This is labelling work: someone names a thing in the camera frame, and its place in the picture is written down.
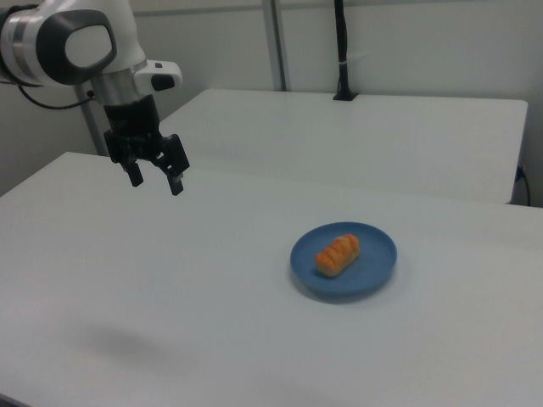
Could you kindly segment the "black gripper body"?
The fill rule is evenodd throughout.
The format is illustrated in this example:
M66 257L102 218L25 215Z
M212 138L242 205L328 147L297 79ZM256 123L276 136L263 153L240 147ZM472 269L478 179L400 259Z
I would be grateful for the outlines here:
M130 175L139 175L137 162L146 160L167 175L180 175L189 168L178 135L160 133L160 118L152 96L134 103L104 108L110 129L104 133L109 156Z

